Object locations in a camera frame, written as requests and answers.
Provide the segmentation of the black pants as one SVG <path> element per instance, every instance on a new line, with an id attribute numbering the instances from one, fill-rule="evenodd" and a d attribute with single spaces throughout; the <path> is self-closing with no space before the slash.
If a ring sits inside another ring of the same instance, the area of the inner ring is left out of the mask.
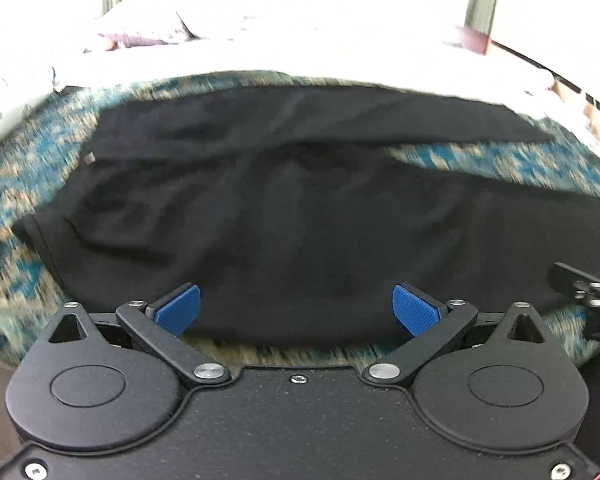
<path id="1" fill-rule="evenodd" d="M 600 265 L 600 198 L 399 162 L 386 147 L 550 138 L 499 105 L 370 87 L 256 87 L 102 111 L 14 233 L 92 312 L 202 292 L 196 331 L 250 344 L 390 338 L 393 287 L 495 310 Z"/>

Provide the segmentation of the teal gold patterned bedspread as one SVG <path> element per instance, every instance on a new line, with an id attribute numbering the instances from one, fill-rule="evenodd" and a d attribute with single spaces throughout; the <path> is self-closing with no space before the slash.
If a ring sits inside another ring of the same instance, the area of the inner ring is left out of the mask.
<path id="1" fill-rule="evenodd" d="M 10 227 L 50 200 L 76 166 L 101 110 L 126 102 L 199 96 L 242 87 L 322 86 L 323 78 L 275 72 L 233 72 L 172 78 L 98 90 L 55 92 L 0 143 L 0 364 L 16 366 L 55 312 L 62 293 L 50 272 Z M 600 158 L 574 133 L 550 118 L 534 125 L 551 137 L 545 144 L 479 143 L 404 145 L 387 155 L 407 165 L 474 174 L 530 188 L 600 197 Z"/>

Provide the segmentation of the white bed sheet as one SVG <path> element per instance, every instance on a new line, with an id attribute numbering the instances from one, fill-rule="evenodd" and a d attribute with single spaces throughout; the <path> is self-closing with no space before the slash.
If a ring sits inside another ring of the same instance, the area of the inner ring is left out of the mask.
<path id="1" fill-rule="evenodd" d="M 55 90 L 109 88 L 175 77 L 242 70 L 369 82 L 440 96 L 503 104 L 533 118 L 552 118 L 600 156 L 600 126 L 550 91 L 554 78 L 493 51 L 472 53 L 452 44 L 415 47 L 363 41 L 194 40 L 185 44 L 78 53 L 53 60 L 21 51 L 0 58 L 0 141 Z"/>

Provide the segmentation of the grey floral pillow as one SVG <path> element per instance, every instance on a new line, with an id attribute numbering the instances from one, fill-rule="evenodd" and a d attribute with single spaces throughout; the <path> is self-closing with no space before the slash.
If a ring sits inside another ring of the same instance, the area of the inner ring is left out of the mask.
<path id="1" fill-rule="evenodd" d="M 197 39 L 178 14 L 110 18 L 84 41 L 83 53 L 182 44 Z"/>

